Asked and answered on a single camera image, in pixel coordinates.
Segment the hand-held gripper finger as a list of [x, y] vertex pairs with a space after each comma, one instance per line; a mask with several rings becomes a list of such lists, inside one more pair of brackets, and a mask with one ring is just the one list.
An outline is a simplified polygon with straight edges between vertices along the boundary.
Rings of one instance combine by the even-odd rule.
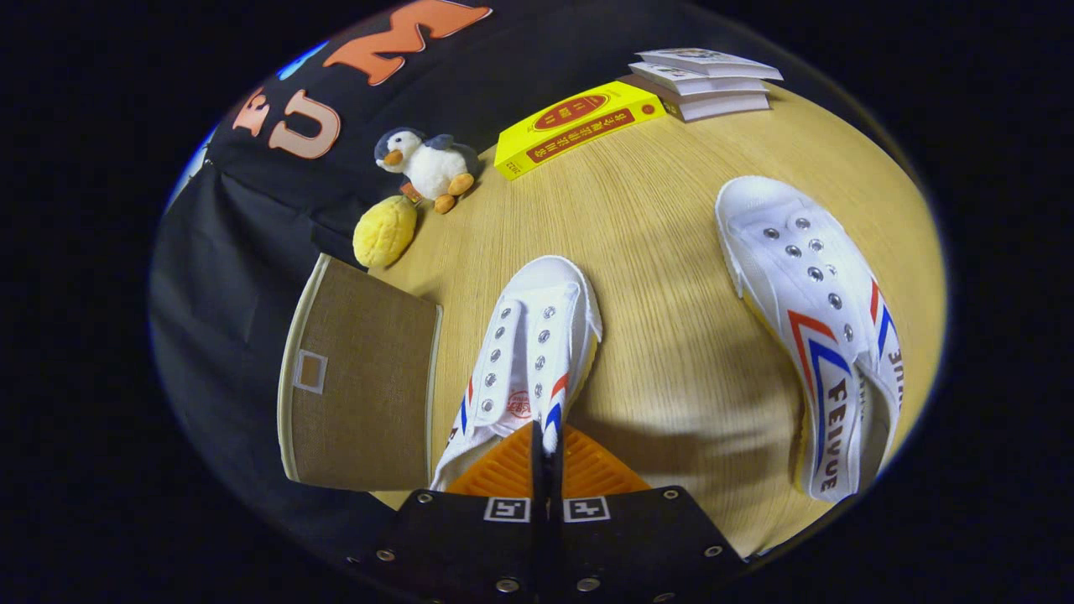
[[540, 425], [525, 425], [475, 465], [518, 448], [527, 497], [413, 490], [372, 545], [348, 555], [353, 576], [398, 603], [534, 603], [542, 572], [547, 471]]
[[568, 497], [566, 441], [550, 458], [552, 603], [706, 603], [748, 574], [683, 486]]

